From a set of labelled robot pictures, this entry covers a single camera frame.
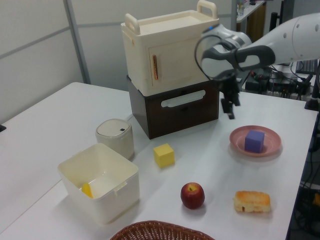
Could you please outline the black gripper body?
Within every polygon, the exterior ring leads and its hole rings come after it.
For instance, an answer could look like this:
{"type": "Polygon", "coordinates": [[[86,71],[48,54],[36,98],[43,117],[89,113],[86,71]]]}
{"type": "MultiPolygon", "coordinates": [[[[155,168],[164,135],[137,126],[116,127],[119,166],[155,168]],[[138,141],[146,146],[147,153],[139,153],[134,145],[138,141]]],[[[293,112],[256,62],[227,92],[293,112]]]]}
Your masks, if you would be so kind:
{"type": "Polygon", "coordinates": [[[220,92],[223,93],[224,98],[232,101],[233,91],[238,91],[238,83],[235,76],[229,76],[225,79],[218,80],[217,86],[220,92]]]}

